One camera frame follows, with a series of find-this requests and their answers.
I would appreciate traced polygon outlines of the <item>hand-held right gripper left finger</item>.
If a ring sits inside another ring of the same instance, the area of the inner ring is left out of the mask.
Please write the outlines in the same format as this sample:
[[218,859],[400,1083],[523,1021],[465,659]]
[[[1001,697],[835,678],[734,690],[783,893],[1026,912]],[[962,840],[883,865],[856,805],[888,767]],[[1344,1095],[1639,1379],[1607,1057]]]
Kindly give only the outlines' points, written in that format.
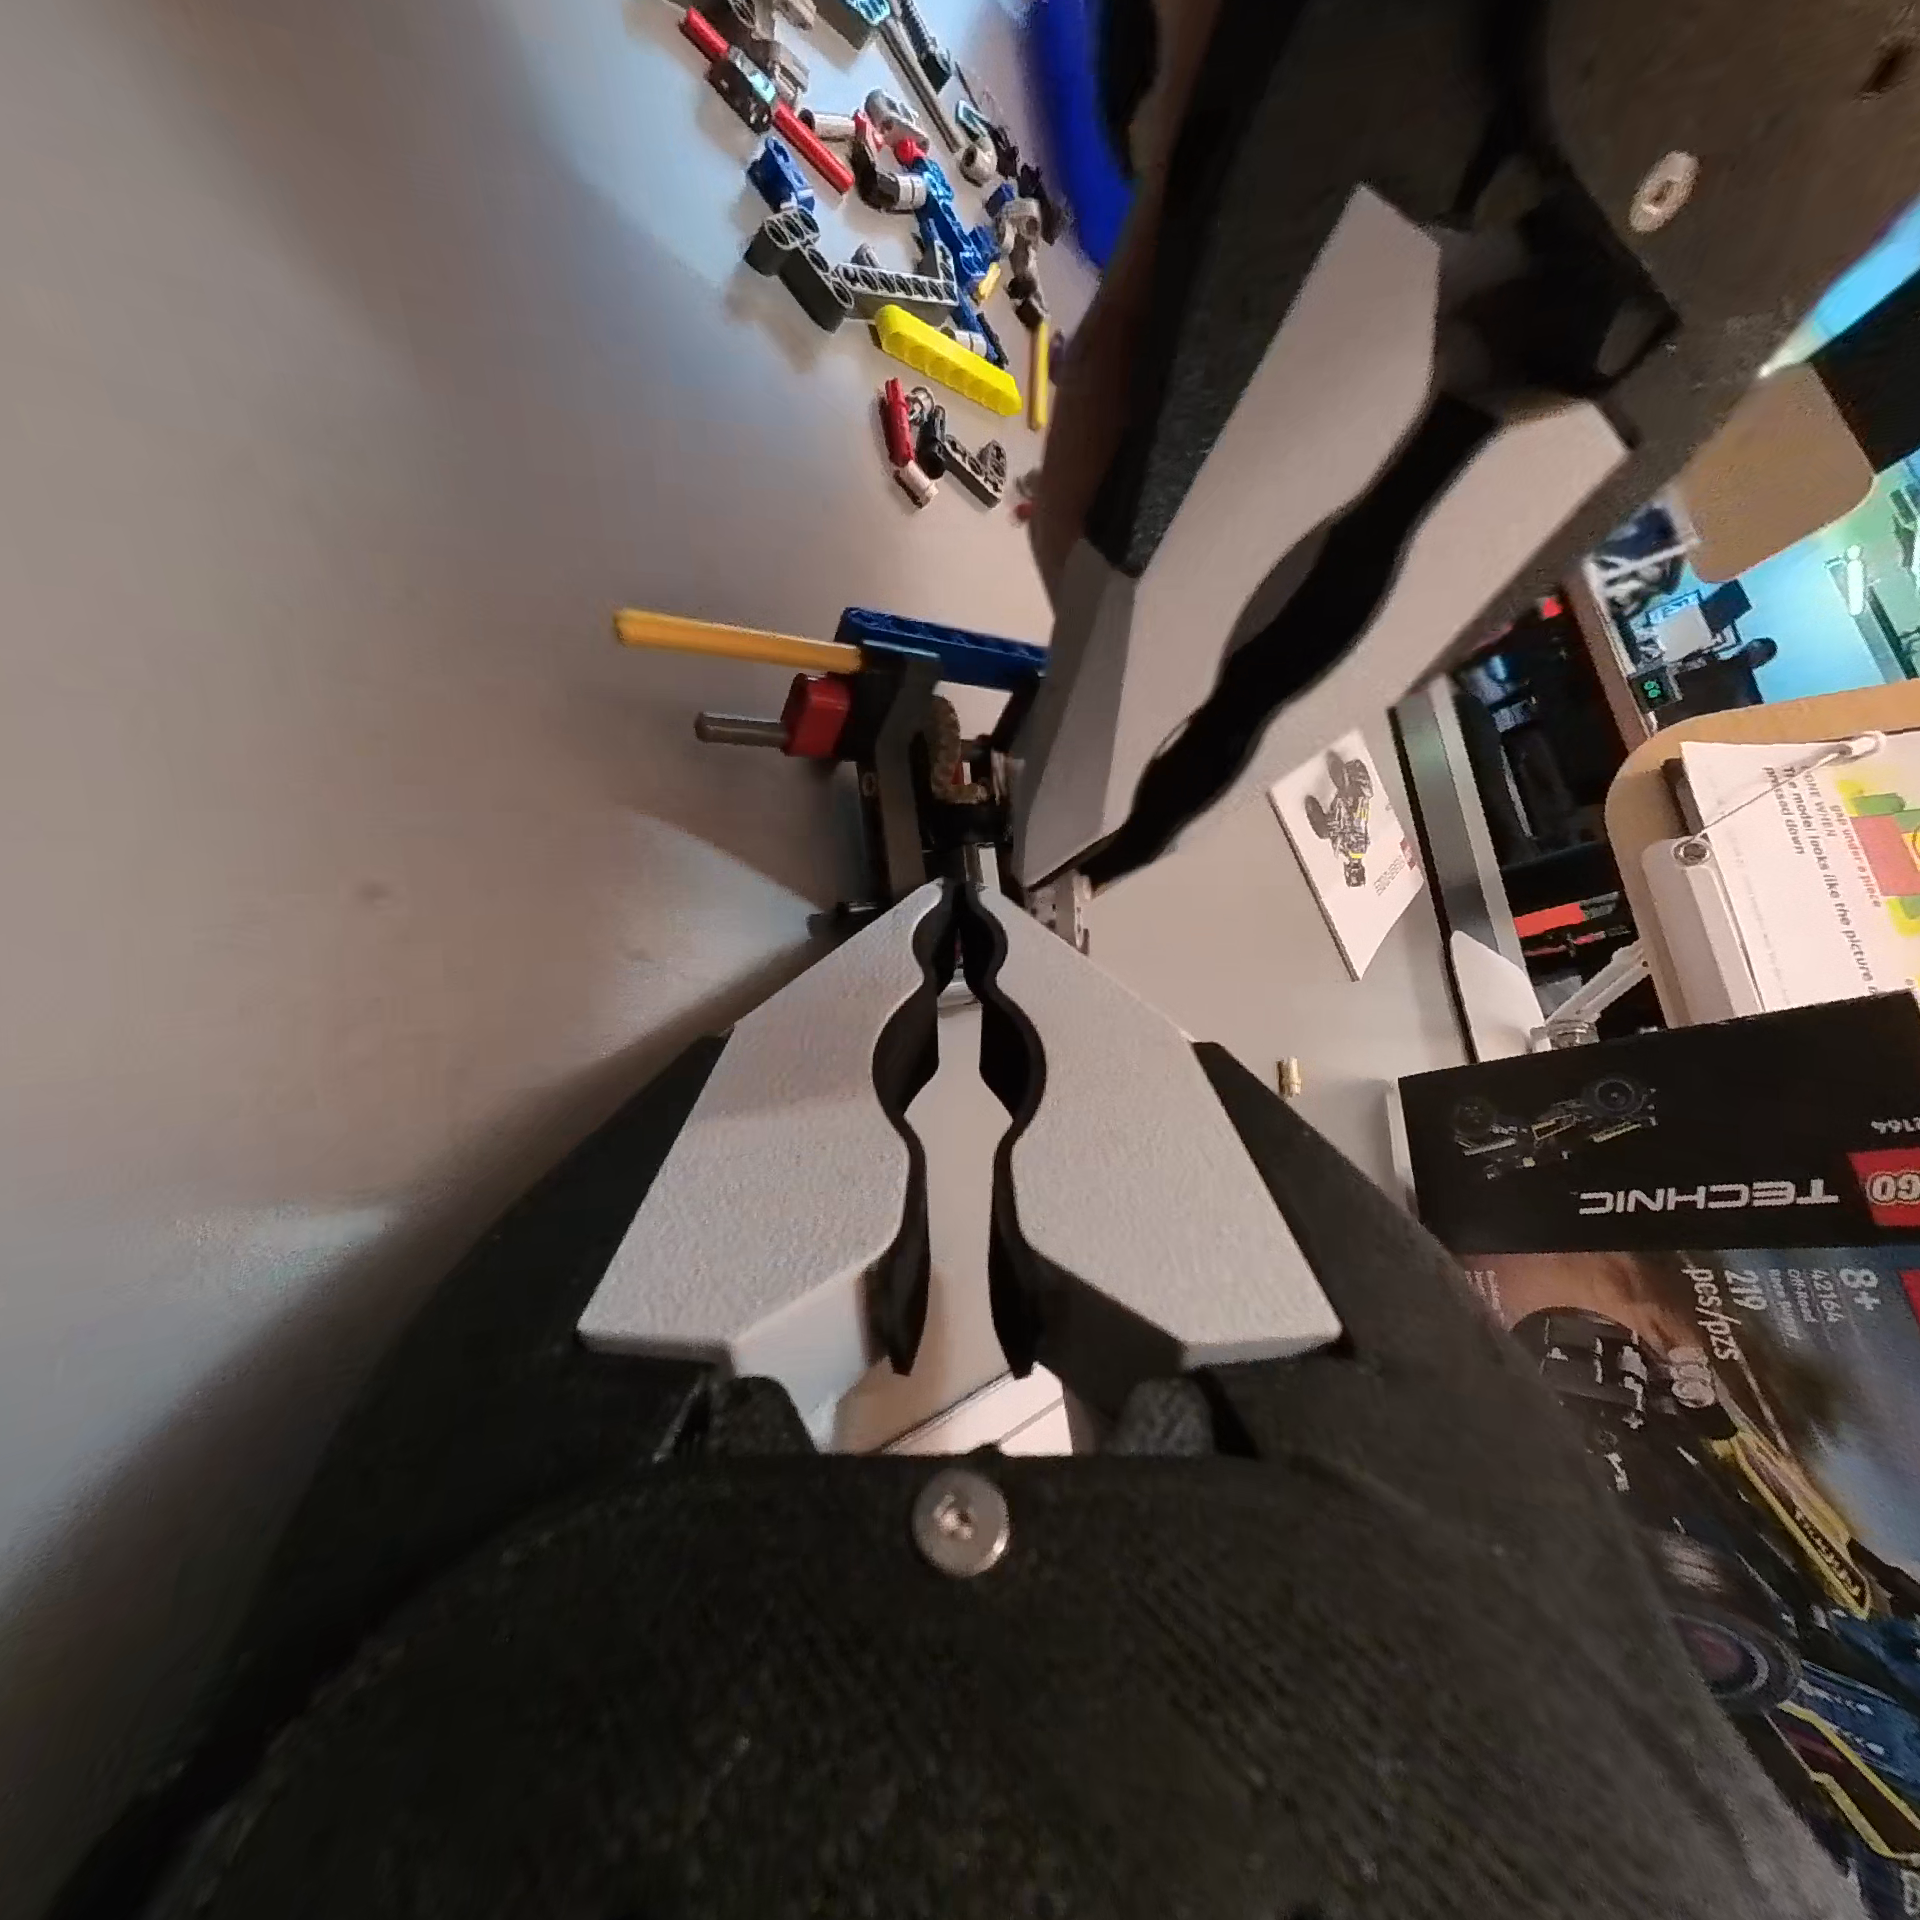
[[930,883],[724,1039],[578,1336],[734,1377],[908,1377],[929,1181],[905,1121],[939,1061],[959,888]]

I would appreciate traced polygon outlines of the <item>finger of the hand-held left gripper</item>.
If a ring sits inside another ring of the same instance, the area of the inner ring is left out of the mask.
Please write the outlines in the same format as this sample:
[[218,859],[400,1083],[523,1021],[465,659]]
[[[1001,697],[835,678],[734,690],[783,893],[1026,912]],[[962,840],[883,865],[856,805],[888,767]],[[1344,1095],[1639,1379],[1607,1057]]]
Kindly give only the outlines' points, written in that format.
[[1185,726],[1148,758],[1094,881],[1159,863],[1215,810],[1266,790],[1386,714],[1468,640],[1626,465],[1586,400],[1495,423],[1428,403],[1363,497],[1308,539],[1280,608],[1220,661]]
[[1286,582],[1360,551],[1367,608],[1448,472],[1439,238],[1372,186],[1335,215],[1148,560],[1083,535],[1024,734],[1024,888],[1153,863],[1244,781],[1291,694],[1353,645],[1270,632]]

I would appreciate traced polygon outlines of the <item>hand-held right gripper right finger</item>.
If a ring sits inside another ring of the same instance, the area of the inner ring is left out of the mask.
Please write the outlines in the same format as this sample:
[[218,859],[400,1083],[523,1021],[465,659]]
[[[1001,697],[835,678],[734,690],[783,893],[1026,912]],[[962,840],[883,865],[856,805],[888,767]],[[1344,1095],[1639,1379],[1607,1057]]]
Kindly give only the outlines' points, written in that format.
[[1198,1046],[1003,897],[962,895],[960,958],[1006,1114],[991,1297],[1010,1369],[1161,1381],[1335,1345]]

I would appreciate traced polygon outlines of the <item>partly built lego chassis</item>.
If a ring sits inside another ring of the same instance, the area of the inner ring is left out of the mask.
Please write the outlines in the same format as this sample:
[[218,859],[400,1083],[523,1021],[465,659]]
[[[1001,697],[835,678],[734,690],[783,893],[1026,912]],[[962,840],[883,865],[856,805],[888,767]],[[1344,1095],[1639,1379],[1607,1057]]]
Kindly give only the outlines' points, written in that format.
[[854,781],[860,888],[830,912],[835,935],[929,881],[998,888],[1024,910],[1026,888],[1087,873],[1091,851],[1058,872],[1018,866],[1018,744],[1047,675],[1041,647],[872,608],[848,608],[827,640],[641,608],[611,622],[633,653],[791,671],[778,717],[700,712],[692,733]]

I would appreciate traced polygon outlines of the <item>yellow lego beam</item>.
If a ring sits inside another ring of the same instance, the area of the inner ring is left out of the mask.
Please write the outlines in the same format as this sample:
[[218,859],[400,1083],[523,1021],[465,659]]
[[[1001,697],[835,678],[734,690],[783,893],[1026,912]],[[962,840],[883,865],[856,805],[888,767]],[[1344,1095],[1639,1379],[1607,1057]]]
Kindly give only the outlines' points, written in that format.
[[900,304],[880,304],[872,315],[872,335],[883,355],[987,415],[1008,419],[1024,411],[1014,373]]

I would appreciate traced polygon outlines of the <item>pile of loose lego pieces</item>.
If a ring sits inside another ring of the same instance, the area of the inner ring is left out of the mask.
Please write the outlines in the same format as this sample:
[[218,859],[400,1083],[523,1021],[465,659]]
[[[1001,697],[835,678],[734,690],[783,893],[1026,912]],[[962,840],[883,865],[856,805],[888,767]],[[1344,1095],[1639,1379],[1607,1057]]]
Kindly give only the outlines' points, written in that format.
[[1016,126],[935,32],[924,6],[675,6],[704,82],[758,144],[747,189],[764,215],[744,266],[778,282],[822,333],[872,333],[880,304],[1014,373],[1019,416],[998,419],[888,355],[873,411],[883,461],[912,511],[944,489],[1032,514],[1036,478],[1008,446],[967,440],[962,403],[1050,433],[1065,355],[1043,267],[1065,206]]

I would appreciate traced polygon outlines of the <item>black lego set box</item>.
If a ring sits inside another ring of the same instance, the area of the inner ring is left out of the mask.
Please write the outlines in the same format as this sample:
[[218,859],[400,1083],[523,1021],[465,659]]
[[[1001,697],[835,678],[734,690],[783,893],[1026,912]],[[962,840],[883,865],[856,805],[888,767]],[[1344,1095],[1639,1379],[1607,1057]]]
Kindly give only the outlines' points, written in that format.
[[1919,1907],[1916,995],[1415,1074],[1415,1209],[1559,1399],[1711,1693]]

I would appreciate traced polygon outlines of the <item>open instruction booklet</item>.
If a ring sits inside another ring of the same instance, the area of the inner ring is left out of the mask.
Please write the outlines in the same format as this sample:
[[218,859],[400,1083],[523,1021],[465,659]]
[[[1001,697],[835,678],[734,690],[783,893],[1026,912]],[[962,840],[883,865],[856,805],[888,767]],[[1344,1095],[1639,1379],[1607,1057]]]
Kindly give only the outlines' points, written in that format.
[[890,1367],[873,1369],[832,1415],[827,1450],[844,1457],[1068,1457],[1072,1415],[1063,1383],[1046,1367],[1026,1377],[1000,1375],[953,1405],[905,1418],[895,1393],[908,1383]]

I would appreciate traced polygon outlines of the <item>dark flat panel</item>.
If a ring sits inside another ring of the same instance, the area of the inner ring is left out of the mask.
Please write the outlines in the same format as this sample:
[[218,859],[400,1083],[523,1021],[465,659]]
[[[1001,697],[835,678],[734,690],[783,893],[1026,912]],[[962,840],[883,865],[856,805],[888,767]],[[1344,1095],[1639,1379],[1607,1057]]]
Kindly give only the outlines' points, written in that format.
[[1498,847],[1474,781],[1468,738],[1457,714],[1448,678],[1410,690],[1391,714],[1400,765],[1423,841],[1433,914],[1440,926],[1448,985],[1449,933],[1462,928],[1474,941],[1521,960],[1521,935],[1498,865]]

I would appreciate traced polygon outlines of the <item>light wooden board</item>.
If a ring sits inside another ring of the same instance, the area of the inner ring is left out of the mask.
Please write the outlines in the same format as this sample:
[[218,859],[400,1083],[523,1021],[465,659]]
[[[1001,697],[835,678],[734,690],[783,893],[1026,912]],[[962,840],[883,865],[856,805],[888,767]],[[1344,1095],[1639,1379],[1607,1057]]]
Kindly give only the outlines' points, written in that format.
[[1682,983],[1668,953],[1659,910],[1647,879],[1647,854],[1680,833],[1680,816],[1666,781],[1666,765],[1676,761],[1689,742],[1744,749],[1780,749],[1790,742],[1823,742],[1865,733],[1916,733],[1919,681],[1849,689],[1784,705],[1714,712],[1648,736],[1628,754],[1607,791],[1603,822],[1614,854],[1623,899],[1648,960],[1648,977],[1665,1022],[1689,1022]]

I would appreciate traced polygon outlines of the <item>closed instruction booklet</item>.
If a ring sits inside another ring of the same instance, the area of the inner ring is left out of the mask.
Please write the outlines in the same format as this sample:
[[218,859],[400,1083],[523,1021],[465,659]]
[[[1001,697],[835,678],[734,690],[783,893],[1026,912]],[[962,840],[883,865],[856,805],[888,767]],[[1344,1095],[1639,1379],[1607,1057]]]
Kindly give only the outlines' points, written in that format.
[[1266,791],[1352,981],[1425,893],[1407,829],[1364,734],[1353,730]]

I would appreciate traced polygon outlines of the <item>white stand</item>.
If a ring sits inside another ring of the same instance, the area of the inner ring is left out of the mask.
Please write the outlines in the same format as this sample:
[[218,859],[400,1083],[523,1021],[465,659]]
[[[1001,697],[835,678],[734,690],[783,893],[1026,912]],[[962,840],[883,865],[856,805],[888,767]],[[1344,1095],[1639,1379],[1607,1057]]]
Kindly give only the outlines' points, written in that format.
[[1607,863],[1604,879],[1616,881],[1610,897],[1585,897],[1544,914],[1544,930],[1568,937],[1623,933],[1598,967],[1579,962],[1585,973],[1578,985],[1555,1007],[1542,1000],[1526,958],[1506,958],[1468,930],[1449,933],[1448,967],[1471,1057],[1478,1063],[1596,1046],[1607,1017],[1623,1002],[1657,989],[1659,957],[1644,937],[1647,914],[1635,906],[1614,859]]

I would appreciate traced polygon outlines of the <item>blue storage bin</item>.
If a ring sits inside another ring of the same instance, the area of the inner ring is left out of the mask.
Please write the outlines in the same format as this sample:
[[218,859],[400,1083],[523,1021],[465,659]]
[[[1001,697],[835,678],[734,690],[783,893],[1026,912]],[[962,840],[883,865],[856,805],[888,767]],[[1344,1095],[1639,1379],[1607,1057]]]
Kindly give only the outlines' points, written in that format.
[[1156,79],[1153,3],[1036,3],[1024,16],[1026,71],[1047,150],[1047,181],[1072,241],[1108,272],[1138,199],[1137,114]]

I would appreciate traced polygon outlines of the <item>printed paper sheet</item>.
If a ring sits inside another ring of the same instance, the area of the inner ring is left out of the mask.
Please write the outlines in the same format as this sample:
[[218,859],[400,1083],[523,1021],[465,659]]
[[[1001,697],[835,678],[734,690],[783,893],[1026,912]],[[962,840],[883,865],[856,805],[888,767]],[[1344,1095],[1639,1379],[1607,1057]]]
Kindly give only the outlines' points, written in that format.
[[1762,1014],[1919,991],[1919,734],[1689,742],[1695,843]]

